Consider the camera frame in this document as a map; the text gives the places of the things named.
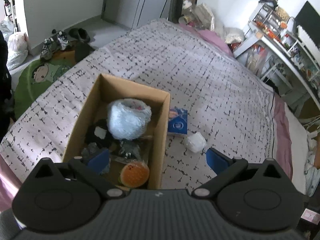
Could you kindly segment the grey wardrobe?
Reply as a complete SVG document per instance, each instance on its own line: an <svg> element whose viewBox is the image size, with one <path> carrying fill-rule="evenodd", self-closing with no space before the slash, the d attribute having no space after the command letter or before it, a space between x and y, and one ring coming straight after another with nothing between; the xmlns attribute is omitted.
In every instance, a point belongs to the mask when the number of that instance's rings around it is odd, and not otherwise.
<svg viewBox="0 0 320 240"><path fill-rule="evenodd" d="M135 29L158 18L168 18L171 0L104 0L101 18Z"/></svg>

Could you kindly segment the blue tissue pack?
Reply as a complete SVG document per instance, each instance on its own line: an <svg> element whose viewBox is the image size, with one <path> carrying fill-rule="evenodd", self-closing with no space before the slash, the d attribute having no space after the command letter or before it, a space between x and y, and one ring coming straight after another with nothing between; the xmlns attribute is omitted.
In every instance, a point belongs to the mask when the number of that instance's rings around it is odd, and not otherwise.
<svg viewBox="0 0 320 240"><path fill-rule="evenodd" d="M168 133L186 136L188 133L188 111L174 107L169 111Z"/></svg>

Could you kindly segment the grey sneakers pair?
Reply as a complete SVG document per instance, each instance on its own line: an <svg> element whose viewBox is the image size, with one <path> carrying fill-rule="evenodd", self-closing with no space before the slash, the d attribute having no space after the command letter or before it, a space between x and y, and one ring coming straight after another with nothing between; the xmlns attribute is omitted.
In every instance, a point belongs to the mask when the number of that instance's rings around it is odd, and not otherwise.
<svg viewBox="0 0 320 240"><path fill-rule="evenodd" d="M53 36L45 39L40 53L41 61L48 61L58 50L64 51L71 48L71 42L64 31L58 31Z"/></svg>

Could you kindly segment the black computer monitor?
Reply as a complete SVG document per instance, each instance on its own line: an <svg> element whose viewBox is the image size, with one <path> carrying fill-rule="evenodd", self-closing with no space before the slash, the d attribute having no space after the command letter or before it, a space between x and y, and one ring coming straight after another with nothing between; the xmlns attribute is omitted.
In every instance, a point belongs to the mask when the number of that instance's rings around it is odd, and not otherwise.
<svg viewBox="0 0 320 240"><path fill-rule="evenodd" d="M310 36L312 41L315 43L317 48L320 44L320 15L314 9L314 7L306 1L300 12L295 17L296 25L301 26L307 34Z"/></svg>

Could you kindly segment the black item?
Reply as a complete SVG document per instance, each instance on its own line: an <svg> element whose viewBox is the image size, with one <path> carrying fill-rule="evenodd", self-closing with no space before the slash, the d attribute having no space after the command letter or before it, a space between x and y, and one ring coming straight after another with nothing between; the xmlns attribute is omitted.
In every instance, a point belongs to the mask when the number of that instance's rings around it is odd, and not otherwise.
<svg viewBox="0 0 320 240"><path fill-rule="evenodd" d="M130 140L120 140L119 146L113 155L124 160L142 159L140 155L140 146L136 142Z"/></svg>

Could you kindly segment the light blue fluffy plush bag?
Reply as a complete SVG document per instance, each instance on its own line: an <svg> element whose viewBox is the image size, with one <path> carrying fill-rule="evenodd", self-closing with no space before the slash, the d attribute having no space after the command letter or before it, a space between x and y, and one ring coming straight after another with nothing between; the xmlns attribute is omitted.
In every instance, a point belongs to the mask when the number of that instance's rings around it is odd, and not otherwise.
<svg viewBox="0 0 320 240"><path fill-rule="evenodd" d="M151 107L137 99L119 99L107 107L108 131L117 140L141 137L151 121Z"/></svg>

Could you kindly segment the dark slippers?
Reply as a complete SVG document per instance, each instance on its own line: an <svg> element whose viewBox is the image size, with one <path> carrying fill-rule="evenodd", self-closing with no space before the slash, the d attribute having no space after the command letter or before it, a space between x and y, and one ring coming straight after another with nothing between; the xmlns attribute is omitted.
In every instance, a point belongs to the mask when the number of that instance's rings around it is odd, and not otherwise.
<svg viewBox="0 0 320 240"><path fill-rule="evenodd" d="M72 28L68 32L69 36L79 40L81 42L88 43L90 42L91 38L88 32L83 28Z"/></svg>

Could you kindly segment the white soft wad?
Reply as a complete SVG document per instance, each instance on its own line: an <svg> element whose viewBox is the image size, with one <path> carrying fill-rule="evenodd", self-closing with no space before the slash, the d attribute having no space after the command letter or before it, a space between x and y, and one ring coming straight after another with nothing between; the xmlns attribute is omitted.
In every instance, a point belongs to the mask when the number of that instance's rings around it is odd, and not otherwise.
<svg viewBox="0 0 320 240"><path fill-rule="evenodd" d="M184 144L193 153L200 153L206 147L206 140L200 132L196 132L184 139Z"/></svg>

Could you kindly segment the white desk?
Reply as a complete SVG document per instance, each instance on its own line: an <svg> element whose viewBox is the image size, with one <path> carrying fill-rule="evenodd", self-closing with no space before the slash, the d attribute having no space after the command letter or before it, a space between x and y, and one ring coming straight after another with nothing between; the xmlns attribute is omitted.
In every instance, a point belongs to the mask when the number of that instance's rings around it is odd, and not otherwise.
<svg viewBox="0 0 320 240"><path fill-rule="evenodd" d="M294 65L291 58L287 55L284 50L284 47L280 45L275 39L271 39L268 37L256 23L250 21L248 23L249 29L252 31L252 35L244 40L234 51L233 55L235 58L238 58L241 54L243 54L247 49L249 49L252 45L261 42L267 48L272 51L283 63L293 72L293 74L298 78L298 80L302 83L306 91L309 93L317 108L319 105L319 97L314 88L311 87L310 82L303 75L303 73L298 69L296 65Z"/></svg>

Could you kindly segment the green cartoon floor mat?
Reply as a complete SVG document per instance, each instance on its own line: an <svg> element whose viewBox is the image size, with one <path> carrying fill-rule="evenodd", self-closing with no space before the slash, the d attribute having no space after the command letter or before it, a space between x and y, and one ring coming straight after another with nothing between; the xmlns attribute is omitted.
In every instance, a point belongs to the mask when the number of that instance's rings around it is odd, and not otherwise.
<svg viewBox="0 0 320 240"><path fill-rule="evenodd" d="M15 118L18 119L42 93L75 64L73 50L58 51L49 61L31 62L20 75L14 92Z"/></svg>

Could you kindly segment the white keyboard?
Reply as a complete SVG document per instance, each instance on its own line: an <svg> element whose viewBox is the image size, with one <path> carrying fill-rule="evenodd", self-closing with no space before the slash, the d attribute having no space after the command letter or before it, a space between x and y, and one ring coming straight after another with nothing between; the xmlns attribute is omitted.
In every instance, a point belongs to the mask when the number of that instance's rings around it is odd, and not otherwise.
<svg viewBox="0 0 320 240"><path fill-rule="evenodd" d="M320 51L319 48L316 46L316 44L313 42L311 37L308 35L308 33L303 29L302 26L297 27L297 34L298 38L306 46L310 54L313 56L313 58L316 60L317 63L320 61Z"/></svg>

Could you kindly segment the person black clothing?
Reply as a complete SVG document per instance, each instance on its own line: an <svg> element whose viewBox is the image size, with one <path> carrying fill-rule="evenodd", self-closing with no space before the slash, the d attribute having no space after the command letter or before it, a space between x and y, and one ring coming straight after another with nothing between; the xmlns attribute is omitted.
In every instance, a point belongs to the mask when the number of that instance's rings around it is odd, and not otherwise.
<svg viewBox="0 0 320 240"><path fill-rule="evenodd" d="M9 126L16 121L14 107L15 100L11 86L11 75L7 69L8 45L3 34L0 33L0 104L1 104L1 140L6 135Z"/></svg>

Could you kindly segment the grey blue knitted pouch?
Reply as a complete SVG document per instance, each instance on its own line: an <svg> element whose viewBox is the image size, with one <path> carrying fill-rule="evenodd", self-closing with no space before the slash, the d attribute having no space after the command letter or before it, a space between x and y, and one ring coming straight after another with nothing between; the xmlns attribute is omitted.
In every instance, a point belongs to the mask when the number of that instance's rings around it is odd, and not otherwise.
<svg viewBox="0 0 320 240"><path fill-rule="evenodd" d="M110 152L107 148L99 148L96 143L91 143L81 151L83 163L98 175L110 171Z"/></svg>

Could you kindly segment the paper cup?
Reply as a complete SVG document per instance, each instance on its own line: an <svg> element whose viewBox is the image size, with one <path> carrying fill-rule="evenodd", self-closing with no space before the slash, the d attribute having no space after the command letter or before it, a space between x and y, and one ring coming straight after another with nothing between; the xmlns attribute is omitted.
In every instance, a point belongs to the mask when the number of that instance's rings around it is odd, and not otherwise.
<svg viewBox="0 0 320 240"><path fill-rule="evenodd" d="M178 19L179 24L188 25L192 22L192 18L189 15L183 15Z"/></svg>

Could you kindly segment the brown cardboard box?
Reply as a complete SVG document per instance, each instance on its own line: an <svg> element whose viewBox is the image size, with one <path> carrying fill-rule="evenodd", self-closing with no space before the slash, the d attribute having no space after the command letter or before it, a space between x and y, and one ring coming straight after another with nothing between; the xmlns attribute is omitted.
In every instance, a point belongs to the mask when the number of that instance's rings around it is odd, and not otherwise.
<svg viewBox="0 0 320 240"><path fill-rule="evenodd" d="M152 190L160 189L168 130L170 93L120 77L107 74L100 74L97 77L69 136L62 162L66 163L75 156L81 155L89 126L107 117L109 103L124 98L142 100L151 107L151 121L144 134L150 139L146 142L146 146L141 147L142 154L148 156L150 169L148 182L143 187Z"/></svg>

